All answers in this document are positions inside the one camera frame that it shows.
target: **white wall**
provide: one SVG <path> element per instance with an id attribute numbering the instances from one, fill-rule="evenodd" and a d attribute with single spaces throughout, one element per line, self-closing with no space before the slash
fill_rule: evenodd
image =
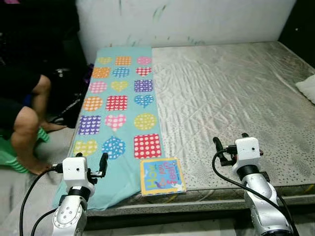
<path id="1" fill-rule="evenodd" d="M 77 0 L 88 62 L 108 46 L 277 40 L 296 0 Z"/>

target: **gray mattress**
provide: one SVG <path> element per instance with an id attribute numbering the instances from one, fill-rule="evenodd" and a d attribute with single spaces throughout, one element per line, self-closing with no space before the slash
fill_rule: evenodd
<path id="1" fill-rule="evenodd" d="M 154 48 L 153 60 L 165 155 L 180 159 L 187 193 L 136 194 L 89 215 L 245 208 L 243 191 L 211 169 L 216 152 L 212 138 L 218 136 L 229 145 L 243 132 L 258 138 L 264 151 L 262 170 L 289 204 L 315 203 L 315 106 L 294 85 L 315 74 L 315 69 L 279 42 Z M 66 156 L 61 150 L 69 148 L 72 133 L 61 142 L 56 132 L 56 143 L 45 152 L 51 162 Z M 52 145 L 58 156 L 53 155 Z M 230 167 L 217 164 L 222 174 L 238 180 Z M 32 177 L 1 171 L 5 178 L 14 177 L 1 193 L 1 205 L 8 206 L 6 215 L 0 215 L 1 228 L 10 235 L 17 230 L 21 199 Z M 32 220 L 27 229 L 49 209 L 59 182 L 60 176 L 51 175 L 35 189 L 44 190 L 48 197 L 31 196 L 26 214 Z"/>

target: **blue heart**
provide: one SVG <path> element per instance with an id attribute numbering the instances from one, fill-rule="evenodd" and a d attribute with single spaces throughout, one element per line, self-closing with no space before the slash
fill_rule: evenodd
<path id="1" fill-rule="evenodd" d="M 125 151 L 125 142 L 115 136 L 112 136 L 103 143 L 102 152 L 107 152 L 109 159 L 117 159 L 120 155 L 123 155 Z"/>
<path id="2" fill-rule="evenodd" d="M 143 106 L 143 108 L 148 106 L 153 101 L 154 101 L 154 98 L 152 95 L 145 95 L 145 96 L 138 95 L 138 96 L 135 96 L 134 98 L 134 102 L 140 106 Z"/>

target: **polka dot blanket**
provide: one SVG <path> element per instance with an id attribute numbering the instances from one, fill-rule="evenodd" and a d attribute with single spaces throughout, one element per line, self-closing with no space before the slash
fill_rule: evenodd
<path id="1" fill-rule="evenodd" d="M 151 48 L 113 47 L 97 53 L 69 157 L 81 152 L 92 171 L 108 153 L 88 209 L 106 209 L 140 191 L 140 161 L 163 158 Z M 66 194 L 61 182 L 53 205 Z"/>

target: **book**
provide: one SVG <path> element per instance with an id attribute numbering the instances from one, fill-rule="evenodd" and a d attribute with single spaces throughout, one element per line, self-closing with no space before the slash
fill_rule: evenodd
<path id="1" fill-rule="evenodd" d="M 180 161 L 175 157 L 142 160 L 140 173 L 143 196 L 186 192 Z"/>

